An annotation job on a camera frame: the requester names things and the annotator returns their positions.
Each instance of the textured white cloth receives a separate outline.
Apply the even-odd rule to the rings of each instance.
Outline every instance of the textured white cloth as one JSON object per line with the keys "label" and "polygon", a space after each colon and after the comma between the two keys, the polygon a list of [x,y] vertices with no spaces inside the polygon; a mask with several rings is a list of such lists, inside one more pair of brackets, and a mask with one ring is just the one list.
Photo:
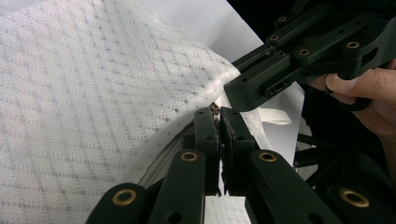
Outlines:
{"label": "textured white cloth", "polygon": [[0,2],[0,223],[83,223],[238,76],[137,0]]}

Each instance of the black plastic part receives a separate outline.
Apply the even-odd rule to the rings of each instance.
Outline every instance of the black plastic part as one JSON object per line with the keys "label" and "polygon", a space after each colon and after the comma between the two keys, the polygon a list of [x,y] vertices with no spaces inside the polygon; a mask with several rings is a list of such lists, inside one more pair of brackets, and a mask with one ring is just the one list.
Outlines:
{"label": "black plastic part", "polygon": [[251,224],[275,223],[274,217],[256,185],[251,185],[248,190],[245,208]]}
{"label": "black plastic part", "polygon": [[157,200],[162,185],[163,185],[163,178],[155,182],[153,185],[151,185],[146,189],[146,193],[148,197],[146,199],[145,211],[142,213],[140,218],[141,224],[149,222],[149,217],[151,216],[152,208],[154,207],[155,201]]}
{"label": "black plastic part", "polygon": [[271,2],[271,5],[263,4],[260,0],[227,1],[257,34],[260,40],[265,41],[265,38],[276,28],[274,21],[282,13],[289,11],[296,0],[278,0]]}
{"label": "black plastic part", "polygon": [[242,116],[231,108],[220,109],[219,125],[224,144],[221,151],[224,187],[231,196],[245,196],[250,181],[247,175],[249,155],[257,149],[256,141]]}
{"label": "black plastic part", "polygon": [[[125,205],[116,205],[113,198],[121,190],[134,190],[135,198],[131,203]],[[128,192],[119,196],[120,201],[127,202],[127,198],[132,197]],[[108,190],[99,203],[93,208],[87,219],[87,224],[140,224],[142,223],[142,214],[145,212],[148,195],[146,190],[136,184],[123,183]]]}
{"label": "black plastic part", "polygon": [[277,52],[227,83],[224,90],[233,109],[246,112],[272,97],[271,94],[262,93],[262,83],[274,86],[274,91],[286,89],[292,81],[287,77],[280,77],[279,73],[288,67],[290,67],[290,56],[283,52]]}
{"label": "black plastic part", "polygon": [[341,159],[339,157],[334,158],[332,161],[324,163],[320,162],[318,169],[309,176],[305,182],[310,187],[315,187],[318,183],[321,183],[324,179],[329,178],[329,176],[341,167]]}
{"label": "black plastic part", "polygon": [[278,18],[275,19],[275,28],[276,30],[280,29],[285,24],[293,21],[297,16],[304,13],[306,9],[306,5],[310,0],[295,0],[290,11],[283,12]]}
{"label": "black plastic part", "polygon": [[335,148],[335,143],[330,141],[324,141],[322,139],[315,138],[313,136],[309,136],[303,133],[297,134],[297,141],[301,143],[306,143],[315,147],[324,147],[324,148]]}
{"label": "black plastic part", "polygon": [[213,113],[209,107],[199,109],[194,114],[195,149],[206,157],[205,195],[219,193],[219,135]]}
{"label": "black plastic part", "polygon": [[199,150],[179,151],[163,180],[148,223],[202,224],[204,209],[205,155]]}
{"label": "black plastic part", "polygon": [[353,105],[344,104],[342,102],[338,102],[338,105],[347,111],[360,111],[365,109],[371,102],[371,99],[358,97]]}
{"label": "black plastic part", "polygon": [[314,147],[297,151],[294,155],[294,167],[306,167],[316,165],[324,161],[333,160],[342,154],[338,148]]}
{"label": "black plastic part", "polygon": [[324,89],[324,92],[325,92],[326,94],[332,94],[334,91],[330,90],[329,87],[326,85],[326,87],[325,87],[325,89]]}
{"label": "black plastic part", "polygon": [[308,83],[331,73],[350,80],[396,58],[396,11],[383,14],[319,2],[296,13],[306,2],[296,3],[293,19],[284,18],[268,36],[265,44],[276,49],[267,52],[272,56],[259,59],[255,52],[235,62],[241,76],[224,86],[233,109],[253,110],[294,81]]}
{"label": "black plastic part", "polygon": [[390,224],[396,223],[394,211],[382,204],[373,194],[350,185],[333,185],[327,192],[329,205],[340,214],[344,223],[350,224]]}
{"label": "black plastic part", "polygon": [[343,183],[360,186],[396,214],[396,197],[389,174],[367,154],[352,151],[343,158]]}
{"label": "black plastic part", "polygon": [[280,154],[272,150],[256,150],[250,158],[250,178],[268,205],[275,223],[342,223]]}

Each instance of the finger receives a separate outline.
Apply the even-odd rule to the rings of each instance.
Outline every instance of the finger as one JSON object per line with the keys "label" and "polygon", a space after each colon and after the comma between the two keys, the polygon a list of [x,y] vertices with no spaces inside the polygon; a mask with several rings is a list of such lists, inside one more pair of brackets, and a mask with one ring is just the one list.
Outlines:
{"label": "finger", "polygon": [[353,105],[356,102],[356,97],[343,95],[343,94],[338,93],[338,92],[334,92],[334,93],[332,93],[330,95],[332,97],[334,97],[335,99],[337,99],[339,102],[347,104],[347,105]]}
{"label": "finger", "polygon": [[393,59],[387,64],[387,69],[396,70],[396,59]]}
{"label": "finger", "polygon": [[363,97],[396,104],[396,71],[376,68],[352,80],[343,80],[335,74],[328,75],[326,85],[347,96]]}
{"label": "finger", "polygon": [[324,91],[326,89],[326,76],[321,76],[308,83],[311,87]]}

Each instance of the brass screw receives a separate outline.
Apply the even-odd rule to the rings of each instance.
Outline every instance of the brass screw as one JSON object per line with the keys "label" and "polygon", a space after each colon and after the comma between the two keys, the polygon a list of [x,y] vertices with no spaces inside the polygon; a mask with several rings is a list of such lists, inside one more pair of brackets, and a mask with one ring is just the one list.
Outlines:
{"label": "brass screw", "polygon": [[268,152],[261,153],[259,157],[262,161],[276,161],[276,156]]}
{"label": "brass screw", "polygon": [[[120,199],[121,194],[129,194],[129,197]],[[121,189],[113,196],[113,203],[118,206],[128,205],[134,201],[136,195],[136,191],[133,189]]]}
{"label": "brass screw", "polygon": [[353,189],[340,189],[341,198],[347,203],[364,208],[370,206],[370,201]]}
{"label": "brass screw", "polygon": [[181,159],[183,161],[196,161],[198,159],[198,155],[193,152],[185,152],[181,154]]}

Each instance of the white fabric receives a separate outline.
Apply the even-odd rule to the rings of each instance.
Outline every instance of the white fabric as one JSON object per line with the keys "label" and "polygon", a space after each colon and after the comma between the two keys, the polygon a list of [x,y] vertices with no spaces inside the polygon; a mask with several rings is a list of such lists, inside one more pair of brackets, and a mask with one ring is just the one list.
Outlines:
{"label": "white fabric", "polygon": [[238,76],[137,0],[9,0],[0,14],[0,222],[85,222]]}
{"label": "white fabric", "polygon": [[262,41],[227,0],[145,0],[161,21],[176,27],[229,62],[262,45]]}
{"label": "white fabric", "polygon": [[277,125],[291,124],[288,114],[283,110],[272,108],[259,108],[260,118],[262,122],[273,123]]}

